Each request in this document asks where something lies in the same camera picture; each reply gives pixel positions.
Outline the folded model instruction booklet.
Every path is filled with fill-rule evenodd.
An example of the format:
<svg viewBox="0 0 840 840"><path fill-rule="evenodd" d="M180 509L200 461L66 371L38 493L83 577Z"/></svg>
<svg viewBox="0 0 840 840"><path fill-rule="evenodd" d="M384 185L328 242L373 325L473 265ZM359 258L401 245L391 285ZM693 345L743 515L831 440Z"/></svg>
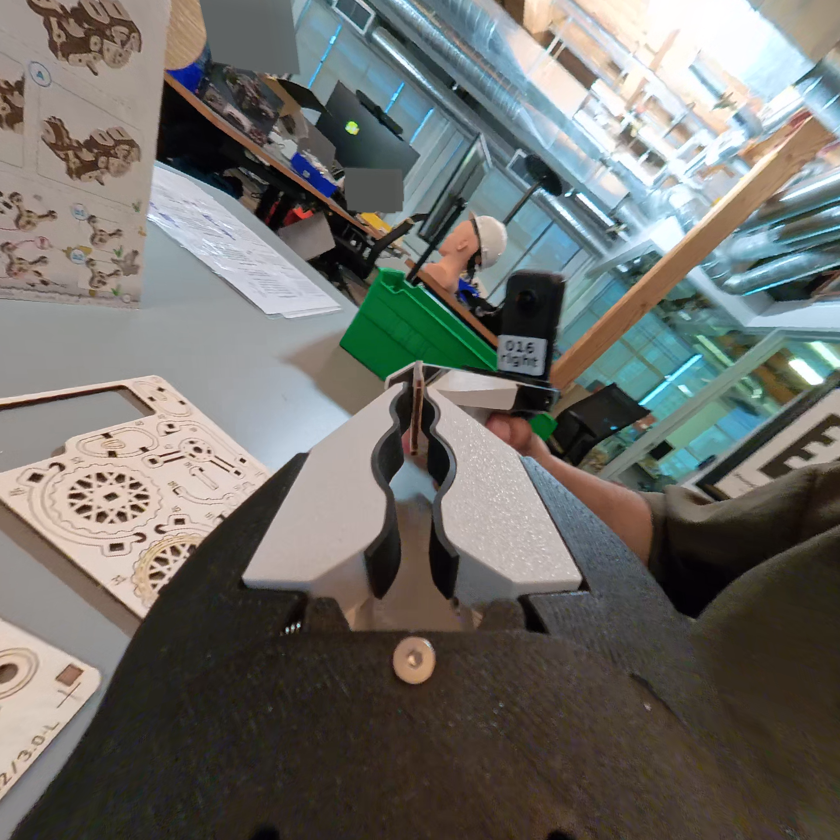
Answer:
<svg viewBox="0 0 840 840"><path fill-rule="evenodd" d="M138 308L166 1L1 2L1 298Z"/></svg>

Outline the silver ventilation duct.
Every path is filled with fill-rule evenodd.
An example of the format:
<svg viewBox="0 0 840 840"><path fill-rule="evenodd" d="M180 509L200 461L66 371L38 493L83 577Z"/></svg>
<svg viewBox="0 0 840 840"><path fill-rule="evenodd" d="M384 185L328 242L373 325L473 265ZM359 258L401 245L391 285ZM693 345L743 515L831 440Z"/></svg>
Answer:
<svg viewBox="0 0 840 840"><path fill-rule="evenodd" d="M639 235L655 225L632 171L621 99L577 58L568 68L497 2L380 1L376 13L466 89L520 146L583 196L603 226Z"/></svg>

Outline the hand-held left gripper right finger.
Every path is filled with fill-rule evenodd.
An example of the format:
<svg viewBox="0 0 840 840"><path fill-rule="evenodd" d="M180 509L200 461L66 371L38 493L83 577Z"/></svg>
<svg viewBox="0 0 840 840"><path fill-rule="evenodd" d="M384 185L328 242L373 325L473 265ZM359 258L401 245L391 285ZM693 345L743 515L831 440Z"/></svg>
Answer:
<svg viewBox="0 0 840 840"><path fill-rule="evenodd" d="M435 387L422 430L437 485L430 570L458 623L495 601L578 592L584 576L515 450Z"/></svg>

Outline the wooden support post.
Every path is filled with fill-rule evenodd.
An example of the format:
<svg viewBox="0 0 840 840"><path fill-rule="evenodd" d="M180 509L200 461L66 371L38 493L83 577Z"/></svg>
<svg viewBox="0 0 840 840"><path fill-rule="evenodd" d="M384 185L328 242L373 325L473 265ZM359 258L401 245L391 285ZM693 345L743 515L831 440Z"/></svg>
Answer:
<svg viewBox="0 0 840 840"><path fill-rule="evenodd" d="M563 390L649 313L725 238L776 194L837 135L810 117L768 152L659 262L553 363L549 380Z"/></svg>

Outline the printed paper sheets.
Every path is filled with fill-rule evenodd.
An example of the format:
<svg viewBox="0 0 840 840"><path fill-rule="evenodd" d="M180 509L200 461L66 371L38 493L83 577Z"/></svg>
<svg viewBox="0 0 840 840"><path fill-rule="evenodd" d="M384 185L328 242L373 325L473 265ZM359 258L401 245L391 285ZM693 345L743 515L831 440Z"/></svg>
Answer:
<svg viewBox="0 0 840 840"><path fill-rule="evenodd" d="M154 168L147 217L269 318L340 310L326 291L186 175Z"/></svg>

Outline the mannequin head white helmet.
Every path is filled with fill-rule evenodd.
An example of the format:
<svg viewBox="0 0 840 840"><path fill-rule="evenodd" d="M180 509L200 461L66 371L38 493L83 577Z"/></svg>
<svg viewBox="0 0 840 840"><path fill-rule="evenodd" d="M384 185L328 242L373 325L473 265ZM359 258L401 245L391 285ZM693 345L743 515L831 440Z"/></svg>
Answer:
<svg viewBox="0 0 840 840"><path fill-rule="evenodd" d="M456 294L462 279L472 281L478 272L493 267L508 245L506 226L488 215L468 211L437 247L439 258L426 273L448 293Z"/></svg>

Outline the green storage bin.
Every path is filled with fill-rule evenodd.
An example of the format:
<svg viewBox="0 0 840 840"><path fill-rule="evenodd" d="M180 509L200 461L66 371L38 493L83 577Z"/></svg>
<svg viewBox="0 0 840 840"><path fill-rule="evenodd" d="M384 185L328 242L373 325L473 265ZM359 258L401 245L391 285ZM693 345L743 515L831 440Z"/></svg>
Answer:
<svg viewBox="0 0 840 840"><path fill-rule="evenodd" d="M497 349L405 271L378 270L340 347L380 380L415 361L495 371Z"/></svg>

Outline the black computer monitor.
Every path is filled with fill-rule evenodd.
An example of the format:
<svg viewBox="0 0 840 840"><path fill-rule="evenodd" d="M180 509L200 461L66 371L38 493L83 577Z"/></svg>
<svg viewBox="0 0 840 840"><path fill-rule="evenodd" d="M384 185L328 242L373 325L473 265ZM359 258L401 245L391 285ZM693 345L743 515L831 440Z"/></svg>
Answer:
<svg viewBox="0 0 840 840"><path fill-rule="evenodd" d="M398 170L406 178L420 158L410 143L340 81L333 87L317 128L334 147L334 159L344 170Z"/></svg>

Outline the person's right forearm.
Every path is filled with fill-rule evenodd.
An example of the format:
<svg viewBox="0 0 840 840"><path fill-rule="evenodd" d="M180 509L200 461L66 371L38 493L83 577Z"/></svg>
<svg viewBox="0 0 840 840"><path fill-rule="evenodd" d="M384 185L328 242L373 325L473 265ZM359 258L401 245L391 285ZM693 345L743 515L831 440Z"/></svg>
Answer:
<svg viewBox="0 0 840 840"><path fill-rule="evenodd" d="M592 476L551 454L534 454L535 460L583 503L649 566L654 543L653 512L637 493L611 481Z"/></svg>

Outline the person's right hand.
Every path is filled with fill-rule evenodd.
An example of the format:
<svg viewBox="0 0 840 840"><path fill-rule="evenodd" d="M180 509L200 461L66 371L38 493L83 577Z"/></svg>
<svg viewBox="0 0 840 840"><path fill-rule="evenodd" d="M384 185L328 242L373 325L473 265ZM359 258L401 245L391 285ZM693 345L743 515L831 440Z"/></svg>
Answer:
<svg viewBox="0 0 840 840"><path fill-rule="evenodd" d="M486 428L522 457L540 463L551 457L549 447L523 417L493 413L486 421Z"/></svg>

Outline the engraved wooden puzzle sheet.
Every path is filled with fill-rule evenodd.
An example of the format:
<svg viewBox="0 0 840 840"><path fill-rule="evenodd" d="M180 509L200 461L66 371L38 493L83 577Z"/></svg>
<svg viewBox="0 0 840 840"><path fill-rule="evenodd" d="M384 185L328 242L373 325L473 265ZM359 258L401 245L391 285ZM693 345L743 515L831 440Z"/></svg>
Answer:
<svg viewBox="0 0 840 840"><path fill-rule="evenodd" d="M416 457L419 453L419 437L424 414L424 367L424 362L417 360L412 368L412 410L407 431L407 451L412 457Z"/></svg>

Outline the person's brown clothing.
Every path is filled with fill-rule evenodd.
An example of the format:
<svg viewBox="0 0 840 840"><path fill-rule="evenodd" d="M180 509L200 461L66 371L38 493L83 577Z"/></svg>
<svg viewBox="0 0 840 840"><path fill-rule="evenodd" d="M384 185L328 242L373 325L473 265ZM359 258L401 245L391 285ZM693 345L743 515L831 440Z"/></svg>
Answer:
<svg viewBox="0 0 840 840"><path fill-rule="evenodd" d="M838 838L838 463L712 501L671 486L648 568L698 654L756 787L789 837Z"/></svg>

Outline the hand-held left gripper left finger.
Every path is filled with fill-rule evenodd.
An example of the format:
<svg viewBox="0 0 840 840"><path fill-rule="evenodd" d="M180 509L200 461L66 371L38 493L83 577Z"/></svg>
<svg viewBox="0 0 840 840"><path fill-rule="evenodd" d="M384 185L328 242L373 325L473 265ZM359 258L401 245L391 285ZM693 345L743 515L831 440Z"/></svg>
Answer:
<svg viewBox="0 0 840 840"><path fill-rule="evenodd" d="M391 482L403 467L411 390L391 386L305 458L243 575L250 589L330 597L344 613L382 599L402 548Z"/></svg>

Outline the black floor lamp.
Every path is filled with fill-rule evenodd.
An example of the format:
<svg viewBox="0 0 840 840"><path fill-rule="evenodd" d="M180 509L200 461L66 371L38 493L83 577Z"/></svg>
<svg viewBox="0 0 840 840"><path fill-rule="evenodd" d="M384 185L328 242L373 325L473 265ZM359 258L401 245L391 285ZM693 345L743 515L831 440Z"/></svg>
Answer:
<svg viewBox="0 0 840 840"><path fill-rule="evenodd" d="M504 218L503 224L505 226L511 223L534 193L543 191L557 197L563 195L565 190L565 184L560 176L537 154L522 155L518 158L518 161L518 164L511 166L511 171L514 174L522 175L522 179L528 181L528 190Z"/></svg>

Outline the wooden puzzle sheet with gears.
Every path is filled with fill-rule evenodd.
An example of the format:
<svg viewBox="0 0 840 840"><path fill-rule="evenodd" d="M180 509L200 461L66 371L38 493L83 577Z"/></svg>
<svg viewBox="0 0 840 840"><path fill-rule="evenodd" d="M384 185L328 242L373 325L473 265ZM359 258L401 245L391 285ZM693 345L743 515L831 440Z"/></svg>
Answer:
<svg viewBox="0 0 840 840"><path fill-rule="evenodd" d="M126 391L147 416L70 437L2 472L2 504L143 619L215 528L269 477L157 375L2 398L3 410Z"/></svg>

